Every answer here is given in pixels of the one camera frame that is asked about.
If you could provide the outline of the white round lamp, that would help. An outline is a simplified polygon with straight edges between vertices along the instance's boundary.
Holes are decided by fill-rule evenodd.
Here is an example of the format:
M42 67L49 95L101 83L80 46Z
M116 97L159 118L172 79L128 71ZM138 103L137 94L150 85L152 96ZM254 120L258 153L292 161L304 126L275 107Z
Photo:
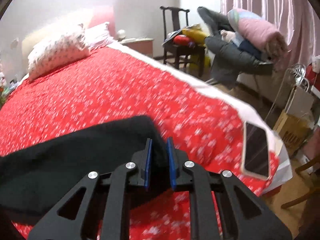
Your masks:
M124 29L120 29L117 31L117 38L118 41L122 41L123 39L126 38L126 31Z

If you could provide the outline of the cardboard box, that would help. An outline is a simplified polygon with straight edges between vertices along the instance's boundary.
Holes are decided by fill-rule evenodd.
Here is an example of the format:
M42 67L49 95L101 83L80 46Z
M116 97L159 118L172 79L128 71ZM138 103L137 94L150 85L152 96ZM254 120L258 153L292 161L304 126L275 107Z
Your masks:
M292 156L299 149L311 131L305 120L289 115L284 110L276 121L273 130L282 139L289 156Z

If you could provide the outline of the bedside table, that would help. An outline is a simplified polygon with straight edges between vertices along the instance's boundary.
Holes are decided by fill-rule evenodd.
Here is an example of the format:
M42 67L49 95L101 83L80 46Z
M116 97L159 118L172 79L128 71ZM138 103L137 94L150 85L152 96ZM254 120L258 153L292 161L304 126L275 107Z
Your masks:
M127 38L120 43L143 55L153 58L153 38Z

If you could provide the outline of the pink rolled blanket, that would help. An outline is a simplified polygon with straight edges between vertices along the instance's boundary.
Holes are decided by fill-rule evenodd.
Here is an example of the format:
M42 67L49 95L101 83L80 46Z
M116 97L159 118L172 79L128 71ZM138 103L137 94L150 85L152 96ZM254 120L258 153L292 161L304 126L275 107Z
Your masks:
M277 60L287 53L287 42L273 23L240 8L231 9L227 17L237 33L271 59Z

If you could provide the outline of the grey padded jacket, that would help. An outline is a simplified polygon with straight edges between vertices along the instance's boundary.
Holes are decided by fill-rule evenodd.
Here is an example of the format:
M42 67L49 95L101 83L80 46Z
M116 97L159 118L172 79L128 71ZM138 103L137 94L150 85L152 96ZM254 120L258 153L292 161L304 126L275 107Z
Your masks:
M232 42L222 39L221 31L233 31L226 15L198 7L197 12L208 26L210 35L204 39L208 50L215 55L210 77L213 84L222 84L229 89L236 85L240 74L272 75L273 63L260 61L250 53L241 51Z

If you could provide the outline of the pink curtain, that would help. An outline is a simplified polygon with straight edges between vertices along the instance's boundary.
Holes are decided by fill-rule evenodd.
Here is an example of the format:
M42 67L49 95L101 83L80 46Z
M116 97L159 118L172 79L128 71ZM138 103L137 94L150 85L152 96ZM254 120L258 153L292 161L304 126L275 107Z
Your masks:
M283 63L309 65L319 55L319 17L308 0L221 0L221 11L242 8L273 23L289 52Z

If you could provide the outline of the dark wooden chair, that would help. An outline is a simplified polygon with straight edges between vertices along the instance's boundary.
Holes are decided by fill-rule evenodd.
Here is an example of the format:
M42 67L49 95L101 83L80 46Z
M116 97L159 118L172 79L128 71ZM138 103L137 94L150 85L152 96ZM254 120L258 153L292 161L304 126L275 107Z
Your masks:
M189 25L188 14L189 9L182 9L178 7L165 7L160 6L163 17L163 30L164 30L164 42L162 44L163 48L163 64L168 62L168 53L174 58L174 63L169 63L176 69L179 69L180 64L184 64L186 68L188 63L193 63L198 66L198 76L201 77L204 73L204 63L205 63L205 47L204 45L196 44L194 41L181 42L177 44L174 42L175 37L182 35L182 28L180 25L180 12L185 14L185 23ZM168 37L167 32L167 22L166 22L166 12L171 12L171 21L174 33Z

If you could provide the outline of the smartphone in beige case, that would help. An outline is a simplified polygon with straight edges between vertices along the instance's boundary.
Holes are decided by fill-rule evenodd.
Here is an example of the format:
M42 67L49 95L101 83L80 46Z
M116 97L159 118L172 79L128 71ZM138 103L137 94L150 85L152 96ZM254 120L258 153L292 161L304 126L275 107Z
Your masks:
M245 122L241 172L246 176L268 180L270 175L269 159L266 131L255 124Z

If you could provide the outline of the red cushion on chair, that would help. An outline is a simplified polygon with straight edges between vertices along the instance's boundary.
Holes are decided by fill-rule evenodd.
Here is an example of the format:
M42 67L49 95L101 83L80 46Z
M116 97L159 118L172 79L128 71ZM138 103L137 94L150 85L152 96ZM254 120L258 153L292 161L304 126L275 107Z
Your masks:
M192 47L194 44L194 41L192 40L192 38L181 34L174 37L173 43L178 46Z

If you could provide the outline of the pink pillow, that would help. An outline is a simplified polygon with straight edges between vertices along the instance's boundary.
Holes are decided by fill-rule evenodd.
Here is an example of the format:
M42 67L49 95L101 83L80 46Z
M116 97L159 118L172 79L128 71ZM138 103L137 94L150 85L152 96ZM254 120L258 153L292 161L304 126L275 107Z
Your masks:
M104 22L85 30L85 43L89 50L96 50L114 42L109 31L109 22Z

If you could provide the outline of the yellow bag on chair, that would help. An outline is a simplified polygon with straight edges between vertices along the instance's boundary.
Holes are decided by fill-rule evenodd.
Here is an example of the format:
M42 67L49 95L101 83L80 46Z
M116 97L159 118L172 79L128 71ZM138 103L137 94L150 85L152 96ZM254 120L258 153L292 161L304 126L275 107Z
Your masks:
M194 29L194 28L184 28L182 29L182 34L191 38L196 44L204 45L205 38L209 35L202 31L201 29Z

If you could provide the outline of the red floral bedspread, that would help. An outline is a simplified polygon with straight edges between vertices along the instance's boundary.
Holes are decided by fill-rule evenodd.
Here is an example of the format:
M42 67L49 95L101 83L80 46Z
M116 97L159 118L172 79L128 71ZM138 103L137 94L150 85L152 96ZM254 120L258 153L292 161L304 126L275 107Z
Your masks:
M166 152L172 138L189 160L209 172L231 171L259 197L278 167L274 135L251 106L214 87L209 89L213 96L203 94L197 84L126 47L99 49L17 87L1 108L1 158L95 125L148 116ZM241 172L245 122L266 131L268 180ZM191 239L189 193L175 192L170 185L133 205L147 194L131 196L129 239ZM1 239L29 239L36 224L13 222L1 207Z

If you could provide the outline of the floral white pillow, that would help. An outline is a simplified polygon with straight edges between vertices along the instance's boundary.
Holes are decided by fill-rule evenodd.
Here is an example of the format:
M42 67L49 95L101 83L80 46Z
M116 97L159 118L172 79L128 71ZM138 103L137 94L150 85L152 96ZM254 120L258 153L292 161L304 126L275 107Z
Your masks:
M42 39L28 55L29 81L90 55L85 28L78 24L60 34Z

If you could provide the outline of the black pants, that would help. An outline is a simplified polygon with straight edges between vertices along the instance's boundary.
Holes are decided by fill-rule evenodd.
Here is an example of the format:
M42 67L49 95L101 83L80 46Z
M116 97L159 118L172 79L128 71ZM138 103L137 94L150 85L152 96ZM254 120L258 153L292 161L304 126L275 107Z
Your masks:
M148 116L82 129L1 158L1 207L16 223L34 225L91 171L114 171L152 140L148 194L139 206L170 187L165 142Z

